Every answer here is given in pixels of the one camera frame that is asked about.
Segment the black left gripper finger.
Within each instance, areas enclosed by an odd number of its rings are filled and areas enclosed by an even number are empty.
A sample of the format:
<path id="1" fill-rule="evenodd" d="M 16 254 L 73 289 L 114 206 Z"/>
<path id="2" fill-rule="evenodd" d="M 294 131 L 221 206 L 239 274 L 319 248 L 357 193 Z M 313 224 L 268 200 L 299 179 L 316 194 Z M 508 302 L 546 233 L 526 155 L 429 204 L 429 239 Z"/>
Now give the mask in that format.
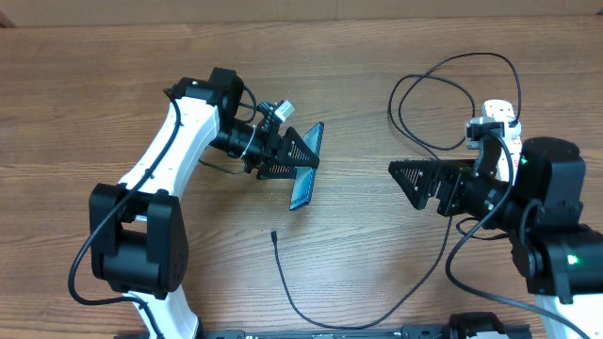
<path id="1" fill-rule="evenodd" d="M 289 127 L 282 137 L 275 160 L 278 165 L 314 168 L 319 165 L 320 126 L 315 125 L 304 137 Z"/>
<path id="2" fill-rule="evenodd" d="M 297 167 L 268 163 L 263 163 L 256 169 L 256 178 L 258 180 L 295 179 L 298 171 Z"/>

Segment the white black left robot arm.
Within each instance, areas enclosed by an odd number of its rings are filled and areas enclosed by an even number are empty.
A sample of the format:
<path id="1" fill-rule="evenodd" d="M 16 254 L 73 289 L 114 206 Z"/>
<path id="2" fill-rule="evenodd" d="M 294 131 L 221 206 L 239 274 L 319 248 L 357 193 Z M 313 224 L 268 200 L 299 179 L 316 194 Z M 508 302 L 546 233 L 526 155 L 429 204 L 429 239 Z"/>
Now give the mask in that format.
<path id="1" fill-rule="evenodd" d="M 216 67 L 210 77 L 181 78 L 167 89 L 167 117 L 154 140 L 116 185 L 90 194 L 90 254 L 93 275 L 117 292 L 118 302 L 138 308 L 148 338 L 201 338 L 202 321 L 183 288 L 188 241 L 180 200 L 187 183 L 213 147 L 238 159 L 257 179 L 291 179 L 289 208 L 312 199 L 324 124 L 304 135 L 281 125 L 294 112 L 288 100 L 253 101 L 259 123 L 236 113 L 249 92 L 236 71 Z"/>

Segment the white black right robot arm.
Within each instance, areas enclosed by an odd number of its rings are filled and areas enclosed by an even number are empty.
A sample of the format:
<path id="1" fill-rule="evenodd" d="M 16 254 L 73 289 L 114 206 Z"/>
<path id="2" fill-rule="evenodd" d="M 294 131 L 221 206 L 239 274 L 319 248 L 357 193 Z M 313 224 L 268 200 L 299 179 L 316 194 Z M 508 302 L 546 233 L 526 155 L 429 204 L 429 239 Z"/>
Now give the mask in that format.
<path id="1" fill-rule="evenodd" d="M 445 271 L 457 287 L 543 318 L 552 338 L 594 338 L 602 332 L 602 235 L 580 222 L 586 165 L 579 147 L 555 137 L 527 140 L 519 166 L 496 179 L 487 158 L 509 154 L 501 137 L 482 137 L 479 160 L 400 160 L 388 171 L 413 207 L 430 197 L 444 217 L 468 214 L 477 223 L 448 255 Z M 462 282 L 452 261 L 480 229 L 500 229 L 512 244 L 513 264 L 536 302 L 528 304 Z"/>

